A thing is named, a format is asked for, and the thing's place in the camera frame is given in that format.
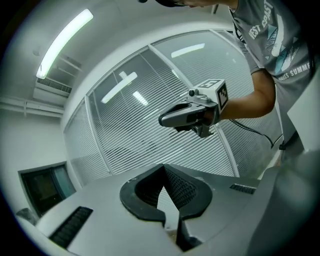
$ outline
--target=hand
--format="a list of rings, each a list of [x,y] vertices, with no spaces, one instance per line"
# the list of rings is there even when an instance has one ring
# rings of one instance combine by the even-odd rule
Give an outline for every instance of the hand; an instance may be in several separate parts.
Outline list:
[[[204,123],[206,125],[210,125],[210,124],[212,124],[212,122],[215,118],[215,113],[213,111],[211,111],[210,109],[207,109],[204,112],[203,118],[204,118]]]

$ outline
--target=gray t-shirt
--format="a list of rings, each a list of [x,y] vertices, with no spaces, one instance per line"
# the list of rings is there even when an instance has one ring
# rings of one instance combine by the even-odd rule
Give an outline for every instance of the gray t-shirt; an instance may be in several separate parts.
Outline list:
[[[251,74],[266,69],[273,77],[287,142],[296,131],[287,113],[310,81],[308,47],[300,25],[279,0],[239,0],[232,14],[243,40],[234,36]]]

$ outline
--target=window blinds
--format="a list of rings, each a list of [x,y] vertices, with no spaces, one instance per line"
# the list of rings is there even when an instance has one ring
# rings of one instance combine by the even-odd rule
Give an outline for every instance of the window blinds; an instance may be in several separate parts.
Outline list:
[[[246,59],[213,32],[184,34],[155,43],[154,47],[172,61],[193,85],[207,79],[225,79],[229,98],[242,97],[254,90]],[[265,133],[273,141],[281,135],[275,109],[262,118],[239,121]],[[243,130],[230,121],[225,120],[220,124],[241,176],[261,172],[267,167],[275,152],[270,150],[265,137]]]
[[[136,73],[134,80],[109,101],[101,102],[106,94],[114,93],[113,88],[119,87],[121,81],[135,77],[132,73]],[[159,125],[160,111],[183,99],[187,91],[187,86],[150,50],[121,65],[93,91],[89,98],[90,104],[95,105],[94,127],[114,174],[166,163],[234,175],[217,134],[201,139],[193,132],[177,133]]]
[[[110,176],[90,129],[83,101],[64,130],[68,158],[82,186]]]

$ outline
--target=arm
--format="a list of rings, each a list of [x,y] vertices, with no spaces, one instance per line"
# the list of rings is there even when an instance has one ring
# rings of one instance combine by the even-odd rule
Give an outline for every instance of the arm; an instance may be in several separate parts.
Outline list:
[[[259,118],[270,113],[276,101],[276,88],[272,76],[260,69],[252,75],[254,92],[230,99],[221,113],[221,119]]]

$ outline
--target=graphic print on shirt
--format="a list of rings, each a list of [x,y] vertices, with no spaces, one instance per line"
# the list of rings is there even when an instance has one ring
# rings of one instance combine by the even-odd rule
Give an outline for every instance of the graphic print on shirt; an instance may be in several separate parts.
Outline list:
[[[288,28],[286,28],[283,17],[277,13],[268,0],[263,0],[263,8],[261,23],[252,26],[248,34],[253,40],[257,37],[265,37],[265,48],[262,51],[262,55],[267,60],[268,65],[272,64],[270,69],[275,77],[283,81],[309,70],[309,62],[298,67],[292,67],[292,62],[302,47],[302,40],[298,38],[298,35],[297,37],[288,38],[286,34],[288,33]]]
[[[268,24],[268,36],[265,45],[264,57],[269,60],[270,56],[276,57],[276,63],[274,73],[279,74],[280,72],[288,69],[296,56],[299,48],[299,39],[294,37],[292,45],[286,48],[282,43],[285,37],[285,26],[280,15],[276,15],[277,26]]]

